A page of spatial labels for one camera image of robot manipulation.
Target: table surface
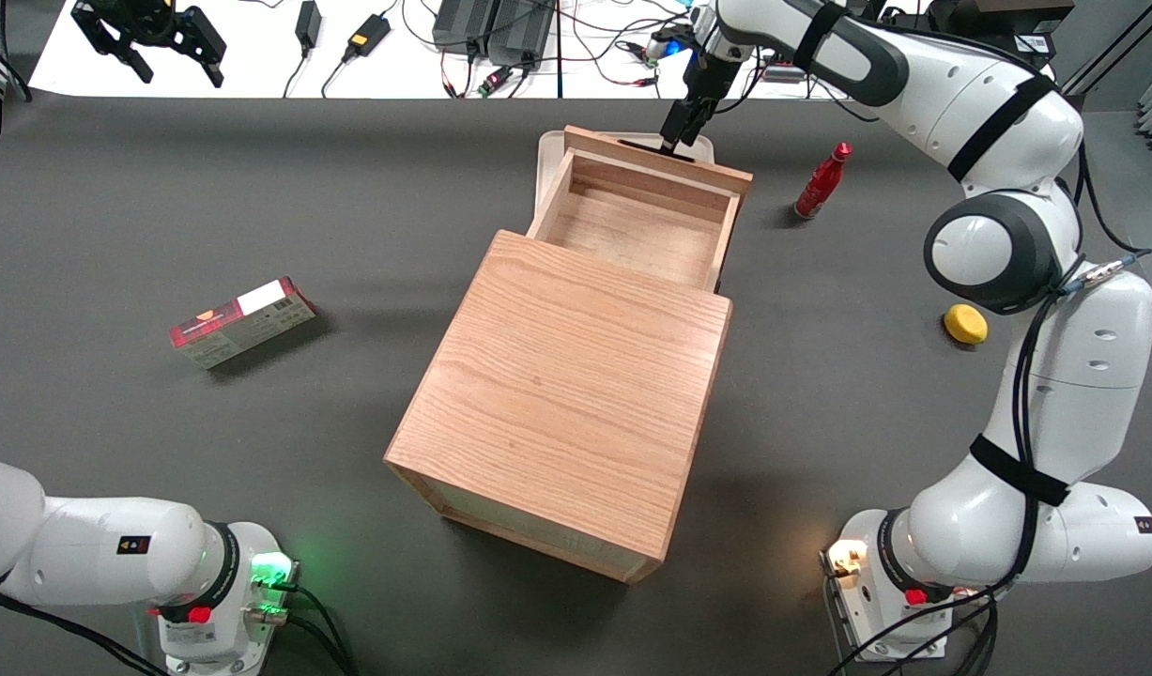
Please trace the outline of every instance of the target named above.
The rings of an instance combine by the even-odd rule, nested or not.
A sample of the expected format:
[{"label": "table surface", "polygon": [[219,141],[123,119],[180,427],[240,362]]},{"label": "table surface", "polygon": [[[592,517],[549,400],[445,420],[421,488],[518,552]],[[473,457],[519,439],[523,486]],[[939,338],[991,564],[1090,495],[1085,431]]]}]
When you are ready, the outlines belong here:
[{"label": "table surface", "polygon": [[499,231],[385,459],[662,561],[729,309]]},{"label": "table surface", "polygon": [[[881,124],[774,101],[707,127],[718,162],[755,181],[722,273],[734,316],[697,457],[646,580],[624,587],[444,522],[381,462],[491,238],[531,221],[538,136],[654,131],[666,107],[455,115],[448,102],[45,93],[10,107],[0,461],[50,495],[151,495],[270,526],[365,674],[827,673],[817,549],[851,514],[904,506],[961,461],[1009,347],[996,317],[975,351],[940,334],[954,296],[923,269],[922,243],[961,191]],[[787,206],[839,140],[855,146],[841,188],[796,226]],[[1113,256],[1096,228],[1086,249]],[[170,349],[189,312],[280,274],[326,322],[219,373]],[[1092,480],[1152,509],[1152,358],[1124,450]],[[1017,587],[1001,608],[991,676],[1152,674],[1152,569]],[[132,643],[126,608],[58,613]],[[961,633],[956,646],[971,640]],[[86,643],[0,613],[0,676],[119,673]],[[332,674],[280,630],[267,676]]]},{"label": "table surface", "polygon": [[[66,0],[38,67],[30,78],[35,89],[77,96],[177,96],[177,98],[267,98],[283,93],[288,77],[301,59],[300,44],[293,29],[301,12],[300,0],[196,0],[177,2],[177,8],[197,5],[215,25],[227,44],[221,71],[225,84],[212,89],[199,64],[170,50],[138,47],[154,70],[154,81],[143,83],[132,69],[112,56],[100,56],[70,18],[70,8],[78,0]],[[293,82],[293,98],[318,98],[321,85],[338,64],[353,30],[373,13],[387,12],[392,32],[367,58],[353,61],[327,90],[331,99],[446,99],[439,68],[445,68],[455,86],[467,78],[464,56],[441,55],[433,41],[433,12],[441,0],[317,0],[321,9],[321,33],[318,48]],[[916,0],[892,0],[893,6],[915,12]],[[652,76],[630,54],[612,48],[615,39],[647,44],[647,36],[674,13],[687,12],[679,0],[560,0],[562,15],[551,23],[546,56],[559,55],[562,43],[562,82],[567,99],[679,99],[684,94],[682,74],[688,52],[664,59],[658,68],[658,92],[652,86],[634,89],[606,81],[606,77],[632,82]],[[643,18],[652,21],[643,22]],[[616,37],[616,31],[636,22],[631,33]],[[601,77],[597,67],[586,61],[590,52],[605,53]],[[473,69],[471,90],[497,69],[482,59]],[[558,63],[548,60],[521,86],[516,98],[554,99],[558,91]],[[738,73],[730,98],[737,98],[746,86],[750,68]],[[809,86],[804,83],[760,83],[751,93],[756,99],[803,99]],[[498,93],[498,98],[508,90]],[[817,84],[810,93],[827,99],[827,86]]]}]

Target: wooden box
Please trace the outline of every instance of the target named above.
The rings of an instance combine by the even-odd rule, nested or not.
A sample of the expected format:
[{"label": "wooden box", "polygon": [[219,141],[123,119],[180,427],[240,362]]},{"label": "wooden box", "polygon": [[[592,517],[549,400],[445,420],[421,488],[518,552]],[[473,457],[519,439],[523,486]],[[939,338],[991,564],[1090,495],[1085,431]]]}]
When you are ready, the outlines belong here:
[{"label": "wooden box", "polygon": [[751,175],[568,127],[528,236],[714,291]]},{"label": "wooden box", "polygon": [[742,193],[684,200],[685,175],[622,149],[571,143],[538,240],[499,231],[384,462],[444,517],[638,582],[667,555],[707,407],[730,303],[704,288]]}]

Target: green light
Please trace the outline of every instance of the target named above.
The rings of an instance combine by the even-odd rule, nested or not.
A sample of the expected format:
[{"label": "green light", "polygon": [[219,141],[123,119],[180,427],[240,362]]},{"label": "green light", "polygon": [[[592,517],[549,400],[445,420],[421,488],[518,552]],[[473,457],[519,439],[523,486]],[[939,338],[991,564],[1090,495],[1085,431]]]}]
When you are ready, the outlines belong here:
[{"label": "green light", "polygon": [[250,560],[250,580],[262,585],[276,585],[291,576],[291,559],[283,552],[263,553]]}]

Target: red bottle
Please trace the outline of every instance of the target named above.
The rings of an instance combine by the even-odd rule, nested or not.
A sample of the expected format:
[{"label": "red bottle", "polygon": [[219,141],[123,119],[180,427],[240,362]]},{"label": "red bottle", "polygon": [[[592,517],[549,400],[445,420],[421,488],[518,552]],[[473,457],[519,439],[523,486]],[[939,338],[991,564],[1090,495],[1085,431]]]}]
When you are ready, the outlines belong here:
[{"label": "red bottle", "polygon": [[847,161],[847,158],[850,158],[850,143],[839,143],[834,153],[829,154],[825,162],[817,166],[812,179],[802,191],[802,196],[797,198],[797,205],[794,206],[797,215],[802,218],[817,215],[817,211],[821,210],[821,205],[829,198],[829,193],[839,187],[839,181],[842,181],[842,164]]}]

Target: power supply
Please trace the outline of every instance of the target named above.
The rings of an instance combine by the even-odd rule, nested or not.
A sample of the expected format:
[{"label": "power supply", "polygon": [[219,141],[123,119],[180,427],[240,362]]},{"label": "power supply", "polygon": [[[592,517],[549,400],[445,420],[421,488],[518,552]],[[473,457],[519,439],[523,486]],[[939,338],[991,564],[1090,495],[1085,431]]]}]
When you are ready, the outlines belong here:
[{"label": "power supply", "polygon": [[442,0],[434,18],[434,44],[448,52],[488,54],[498,0]]},{"label": "power supply", "polygon": [[531,63],[545,55],[558,0],[500,0],[488,36],[488,58],[498,66]]}]

